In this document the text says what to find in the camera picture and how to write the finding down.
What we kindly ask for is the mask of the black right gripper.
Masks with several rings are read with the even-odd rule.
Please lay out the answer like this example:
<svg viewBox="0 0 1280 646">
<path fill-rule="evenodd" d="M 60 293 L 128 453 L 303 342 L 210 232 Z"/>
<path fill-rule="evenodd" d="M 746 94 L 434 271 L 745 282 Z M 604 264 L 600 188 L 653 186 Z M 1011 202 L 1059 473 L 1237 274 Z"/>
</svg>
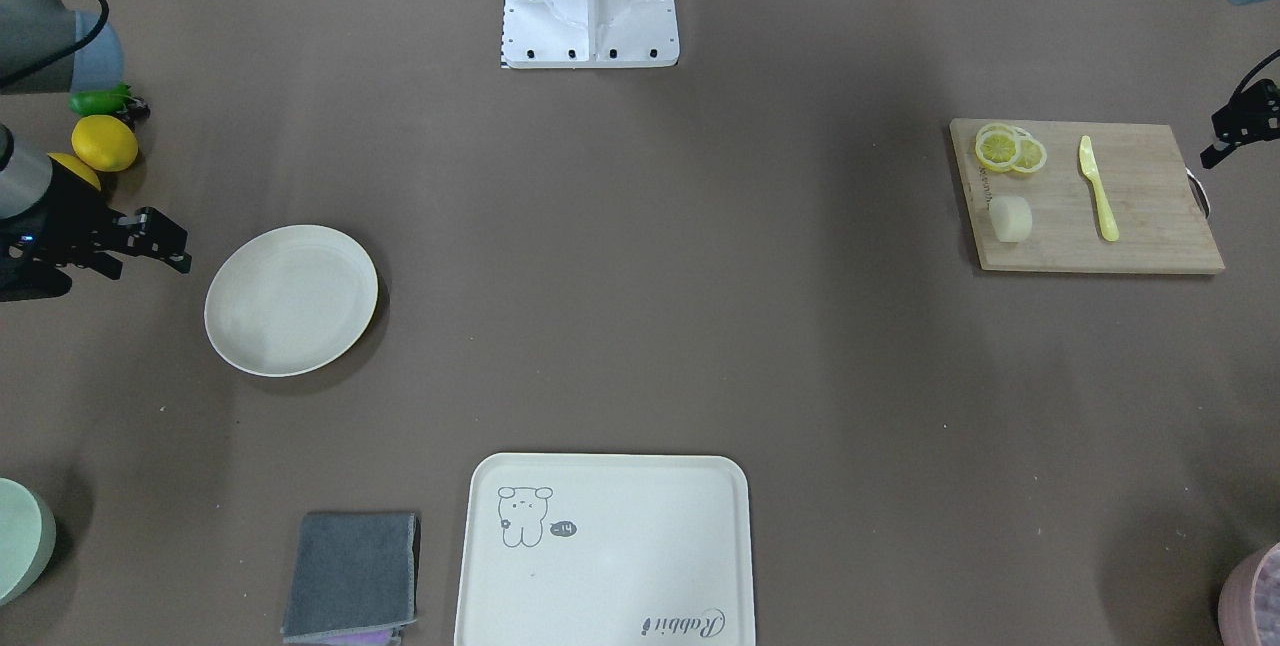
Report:
<svg viewBox="0 0 1280 646">
<path fill-rule="evenodd" d="M 65 266 L 122 278 L 114 255 L 156 258 L 177 272 L 191 271 L 187 232 L 159 209 L 127 216 L 110 209 L 100 191 L 60 162 L 50 162 L 49 189 L 26 212 L 1 226 L 1 301 L 60 298 L 72 287 Z"/>
</svg>

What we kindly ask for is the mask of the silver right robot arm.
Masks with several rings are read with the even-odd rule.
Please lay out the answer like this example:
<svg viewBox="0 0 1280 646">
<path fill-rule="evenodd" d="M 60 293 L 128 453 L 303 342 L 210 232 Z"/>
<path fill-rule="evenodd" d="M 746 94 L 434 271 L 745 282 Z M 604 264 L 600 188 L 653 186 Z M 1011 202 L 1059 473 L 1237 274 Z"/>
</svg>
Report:
<svg viewBox="0 0 1280 646">
<path fill-rule="evenodd" d="M 99 12 L 73 12 L 63 0 L 1 0 L 4 93 L 67 93 L 77 114 L 68 151 L 45 151 L 1 130 L 3 301 L 59 298 L 68 267 L 110 280 L 122 258 L 159 260 L 189 272 L 187 232 L 157 209 L 111 209 L 101 177 L 140 159 L 136 125 L 150 113 L 123 78 L 123 50 Z"/>
</svg>

